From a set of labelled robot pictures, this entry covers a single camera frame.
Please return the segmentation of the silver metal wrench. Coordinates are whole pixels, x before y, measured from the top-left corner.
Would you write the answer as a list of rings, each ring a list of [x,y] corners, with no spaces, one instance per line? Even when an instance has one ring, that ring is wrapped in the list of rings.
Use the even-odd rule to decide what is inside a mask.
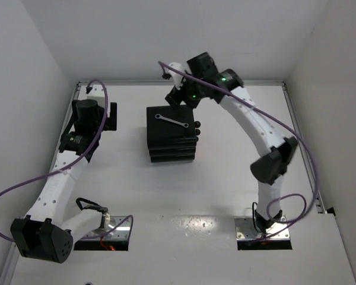
[[[158,120],[162,120],[162,121],[166,121],[166,122],[170,122],[172,124],[176,124],[176,125],[179,125],[179,126],[182,126],[184,128],[188,128],[189,127],[189,124],[188,123],[184,123],[184,122],[179,122],[179,121],[176,121],[174,119],[171,119],[171,118],[167,118],[165,116],[162,116],[161,114],[156,114],[155,115],[155,118],[158,119]]]

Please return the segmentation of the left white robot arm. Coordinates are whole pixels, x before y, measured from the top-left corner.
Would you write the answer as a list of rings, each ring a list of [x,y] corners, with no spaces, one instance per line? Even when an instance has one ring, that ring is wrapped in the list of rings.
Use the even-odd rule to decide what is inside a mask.
[[[25,217],[15,219],[10,228],[22,257],[63,263],[77,241],[108,225],[108,209],[90,201],[82,206],[82,198],[77,198],[80,212],[76,216],[64,220],[63,215],[77,179],[99,146],[99,126],[105,131],[117,128],[117,104],[109,106],[110,113],[105,115],[96,100],[73,100],[72,115],[61,135],[55,175],[48,177]]]

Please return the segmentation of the black drawer cabinet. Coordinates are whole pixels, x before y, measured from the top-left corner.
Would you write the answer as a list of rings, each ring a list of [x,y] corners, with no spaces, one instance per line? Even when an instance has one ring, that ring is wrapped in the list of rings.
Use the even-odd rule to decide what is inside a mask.
[[[179,122],[188,123],[189,127],[158,120],[156,114]],[[181,105],[176,113],[171,106],[150,106],[146,108],[147,148],[152,163],[192,161],[195,159],[196,145],[201,133],[201,123],[194,120],[193,110]]]

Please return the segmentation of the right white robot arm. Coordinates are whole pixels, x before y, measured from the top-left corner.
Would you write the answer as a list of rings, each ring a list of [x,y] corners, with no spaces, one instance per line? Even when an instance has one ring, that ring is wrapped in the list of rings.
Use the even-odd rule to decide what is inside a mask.
[[[226,110],[251,139],[259,158],[250,165],[258,182],[258,201],[252,211],[253,221],[260,233],[266,231],[282,217],[281,188],[288,165],[291,163],[298,141],[285,137],[273,127],[251,98],[243,80],[233,69],[219,71],[213,58],[204,52],[187,61],[161,64],[163,78],[171,79],[174,87],[166,101],[178,110],[181,103],[194,109],[204,98],[209,98]]]

